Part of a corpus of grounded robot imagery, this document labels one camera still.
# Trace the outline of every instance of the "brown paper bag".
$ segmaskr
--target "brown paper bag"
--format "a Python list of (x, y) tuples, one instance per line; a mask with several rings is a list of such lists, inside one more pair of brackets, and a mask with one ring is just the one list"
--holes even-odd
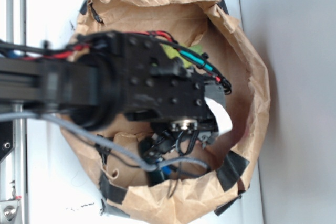
[[(212, 171), (196, 179), (149, 187), (146, 174), (113, 157), (104, 164), (99, 153), (63, 132), (83, 168), (102, 191), (107, 209), (148, 223), (189, 223), (218, 210), (249, 187), (269, 119), (267, 69), (239, 27), (225, 14), (219, 0), (86, 0), (78, 16), (77, 34), (99, 31), (165, 30), (186, 46), (201, 44), (214, 64), (231, 81), (226, 96), (233, 130), (208, 146), (196, 146), (192, 156), (208, 162)], [(99, 134), (137, 152), (138, 141), (150, 132), (147, 123), (128, 122), (122, 115)], [(183, 169), (202, 172), (193, 165)]]

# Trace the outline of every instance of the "blue wire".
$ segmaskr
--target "blue wire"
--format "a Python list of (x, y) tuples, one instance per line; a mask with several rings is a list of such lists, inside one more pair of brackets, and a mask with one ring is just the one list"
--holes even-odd
[(172, 170), (170, 170), (170, 168), (168, 166), (163, 166), (161, 168), (161, 170), (165, 175), (168, 175), (168, 176), (171, 175), (171, 173), (172, 173)]
[[(195, 61), (196, 63), (203, 65), (204, 64), (204, 60), (201, 60), (198, 57), (193, 56), (191, 53), (186, 52), (186, 51), (180, 51), (180, 54), (187, 56), (188, 58), (190, 58), (191, 60)], [(212, 71), (213, 68), (211, 66), (209, 66), (208, 64), (205, 64), (204, 68), (206, 68), (209, 71)]]

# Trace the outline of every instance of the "green wire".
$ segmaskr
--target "green wire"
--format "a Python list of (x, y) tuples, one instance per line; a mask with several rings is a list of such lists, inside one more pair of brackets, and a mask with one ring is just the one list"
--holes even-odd
[[(197, 58), (195, 56), (193, 56), (191, 53), (189, 52), (186, 52), (186, 51), (180, 51), (180, 54), (184, 55), (184, 56), (187, 56), (188, 58), (190, 58), (191, 60), (195, 61), (196, 63), (200, 64), (200, 65), (203, 65), (204, 64), (204, 60), (201, 60), (200, 58)], [(208, 65), (208, 64), (205, 64), (204, 68), (206, 68), (207, 70), (209, 71), (212, 71), (213, 68)]]

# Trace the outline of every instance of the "robotic arm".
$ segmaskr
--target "robotic arm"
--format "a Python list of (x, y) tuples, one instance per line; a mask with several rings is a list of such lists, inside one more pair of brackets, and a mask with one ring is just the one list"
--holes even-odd
[[(162, 45), (176, 49), (176, 55), (168, 56)], [(78, 61), (65, 60), (83, 49), (88, 53)], [(43, 56), (21, 57), (15, 50)], [(150, 122), (155, 135), (140, 148), (151, 164), (173, 149), (181, 156), (189, 154), (196, 140), (203, 146), (212, 144), (219, 129), (207, 100), (224, 108), (225, 94), (231, 92), (230, 83), (206, 54), (180, 46), (163, 31), (78, 36), (78, 42), (64, 50), (0, 42), (0, 53), (7, 57), (0, 58), (2, 104), (21, 103), (40, 114), (69, 114), (90, 131), (109, 125), (117, 113), (129, 121)], [(182, 151), (185, 140), (190, 142)]]

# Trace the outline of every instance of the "green object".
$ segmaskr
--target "green object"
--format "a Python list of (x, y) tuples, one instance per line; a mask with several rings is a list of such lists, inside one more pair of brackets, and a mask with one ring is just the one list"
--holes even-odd
[[(164, 52), (167, 54), (168, 58), (170, 59), (173, 59), (175, 57), (180, 57), (183, 61), (183, 66), (185, 68), (188, 68), (190, 66), (192, 66), (192, 63), (190, 61), (187, 61), (186, 59), (184, 59), (180, 53), (174, 49), (173, 47), (171, 46), (168, 46), (168, 45), (162, 45), (162, 48), (164, 50)], [(195, 53), (197, 54), (202, 54), (202, 45), (200, 44), (197, 44), (197, 45), (193, 45), (191, 47), (189, 47), (190, 50), (194, 51)]]

